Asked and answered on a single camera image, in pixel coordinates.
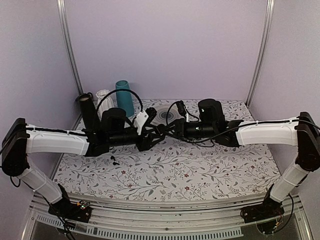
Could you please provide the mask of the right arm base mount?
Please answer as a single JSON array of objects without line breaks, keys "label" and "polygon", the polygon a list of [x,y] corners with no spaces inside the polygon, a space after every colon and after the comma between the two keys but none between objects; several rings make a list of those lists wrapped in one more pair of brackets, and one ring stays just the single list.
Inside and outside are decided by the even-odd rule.
[{"label": "right arm base mount", "polygon": [[263,235],[276,232],[285,211],[281,205],[272,206],[263,203],[249,205],[240,210],[240,216],[245,223],[256,223],[258,231]]}]

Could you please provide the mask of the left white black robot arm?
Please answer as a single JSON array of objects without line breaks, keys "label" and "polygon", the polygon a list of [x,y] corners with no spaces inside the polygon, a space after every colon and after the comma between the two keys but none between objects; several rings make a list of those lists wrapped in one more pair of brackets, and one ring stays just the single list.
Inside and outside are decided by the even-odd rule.
[{"label": "left white black robot arm", "polygon": [[36,127],[18,118],[3,139],[1,169],[41,194],[63,217],[70,217],[74,205],[64,188],[29,161],[28,155],[66,153],[98,157],[111,147],[127,145],[135,145],[140,152],[147,151],[165,138],[163,125],[151,124],[155,116],[156,110],[151,107],[130,121],[123,109],[113,107],[103,112],[97,126],[80,131]]}]

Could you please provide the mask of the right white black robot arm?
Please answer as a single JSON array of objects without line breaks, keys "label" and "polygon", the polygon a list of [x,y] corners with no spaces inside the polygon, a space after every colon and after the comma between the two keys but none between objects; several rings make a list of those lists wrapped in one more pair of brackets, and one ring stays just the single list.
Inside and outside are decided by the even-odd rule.
[{"label": "right white black robot arm", "polygon": [[271,144],[296,146],[297,157],[283,175],[268,190],[258,213],[269,218],[278,210],[278,205],[297,187],[310,172],[320,167],[320,129],[308,112],[283,120],[227,121],[222,104],[212,98],[198,103],[199,121],[188,122],[184,104],[177,103],[183,116],[166,126],[160,132],[178,140],[213,140],[226,147]]}]

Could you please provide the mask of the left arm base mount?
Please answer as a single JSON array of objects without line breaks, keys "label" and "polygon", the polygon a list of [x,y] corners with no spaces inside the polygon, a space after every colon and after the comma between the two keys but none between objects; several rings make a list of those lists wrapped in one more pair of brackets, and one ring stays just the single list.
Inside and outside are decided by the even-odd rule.
[{"label": "left arm base mount", "polygon": [[67,199],[50,204],[48,213],[62,219],[88,223],[93,209],[85,204],[72,203]]}]

